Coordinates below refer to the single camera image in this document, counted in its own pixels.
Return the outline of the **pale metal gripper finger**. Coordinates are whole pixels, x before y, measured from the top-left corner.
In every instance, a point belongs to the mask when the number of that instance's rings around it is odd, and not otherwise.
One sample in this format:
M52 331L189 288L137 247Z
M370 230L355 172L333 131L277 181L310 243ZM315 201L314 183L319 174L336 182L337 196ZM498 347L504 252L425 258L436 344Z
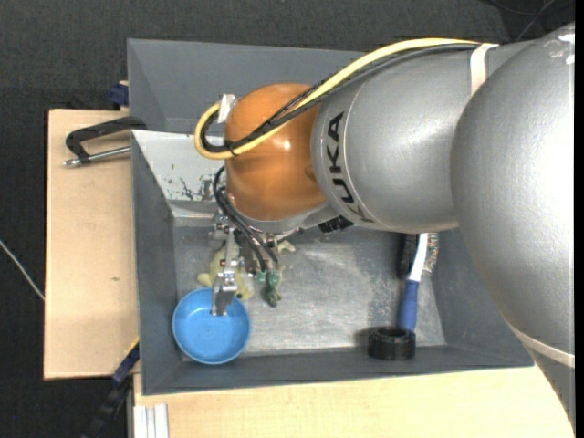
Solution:
M237 292L235 271L225 269L219 272L212 284L212 308L213 316L225 316L227 307L232 303Z

